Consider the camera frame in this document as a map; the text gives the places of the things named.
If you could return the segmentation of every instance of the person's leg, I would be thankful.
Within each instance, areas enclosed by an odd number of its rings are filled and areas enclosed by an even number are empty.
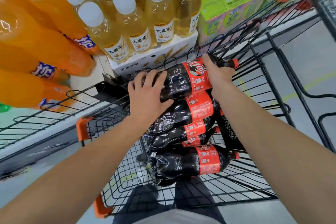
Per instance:
[[[132,224],[149,216],[171,209],[170,205],[158,203],[158,190],[152,185],[138,185],[128,197],[126,204],[114,216],[113,224]]]
[[[189,181],[178,181],[175,185],[174,204],[177,209],[206,215],[222,224],[226,224],[218,207],[213,206],[214,200],[200,177]]]

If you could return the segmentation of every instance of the hand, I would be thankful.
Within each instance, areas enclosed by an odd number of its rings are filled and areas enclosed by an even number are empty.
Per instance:
[[[132,118],[135,122],[134,124],[139,125],[144,132],[174,103],[172,99],[161,103],[160,94],[167,76],[167,71],[163,71],[153,85],[153,80],[157,73],[157,70],[152,70],[149,73],[141,72],[135,77],[134,81],[128,83],[131,111],[130,118]]]
[[[235,70],[230,67],[217,67],[210,59],[208,54],[202,55],[203,64],[207,68],[208,77],[212,85],[212,96],[219,101],[223,91],[223,86],[232,84],[232,76],[235,74]]]

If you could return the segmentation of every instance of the orange soda bottle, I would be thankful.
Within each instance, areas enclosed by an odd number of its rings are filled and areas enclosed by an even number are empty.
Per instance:
[[[55,105],[67,99],[66,93],[71,89],[32,74],[0,69],[0,87],[0,102],[17,108],[49,108],[50,111],[64,112],[75,101],[69,99],[61,105]]]
[[[21,8],[25,9],[27,13],[29,13],[32,17],[35,18],[37,22],[41,25],[57,30],[53,20],[48,16],[48,14],[42,12],[37,9],[34,5],[32,5],[28,0],[0,0],[0,3],[11,3],[15,5],[19,5]]]
[[[69,75],[54,66],[33,58],[22,48],[0,42],[0,69],[13,72],[31,73],[52,82],[63,83]]]
[[[66,0],[29,0],[48,14],[56,27],[68,38],[90,54],[100,54],[101,50],[91,40],[82,22],[74,14],[72,5]]]
[[[20,47],[35,59],[71,75],[89,76],[95,61],[57,31],[37,23],[22,8],[0,6],[0,42]]]

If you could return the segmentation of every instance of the white cardboard box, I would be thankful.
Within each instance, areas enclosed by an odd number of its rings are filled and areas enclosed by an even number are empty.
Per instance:
[[[134,52],[127,61],[122,63],[117,63],[106,56],[99,56],[99,59],[105,74],[112,76],[116,76],[117,74],[124,80],[129,81],[141,71],[154,69],[163,65],[165,58],[181,57],[196,44],[197,36],[197,31],[187,38],[180,38],[174,35],[173,40],[169,44],[161,45],[145,53]]]

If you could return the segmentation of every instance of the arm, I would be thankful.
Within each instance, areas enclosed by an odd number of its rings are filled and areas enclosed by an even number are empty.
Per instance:
[[[0,209],[0,223],[76,223],[114,175],[127,151],[173,103],[160,102],[163,72],[140,73],[128,85],[130,116],[62,161]]]
[[[239,140],[297,223],[336,223],[336,155],[274,117],[232,82],[232,68],[203,55],[212,95]]]

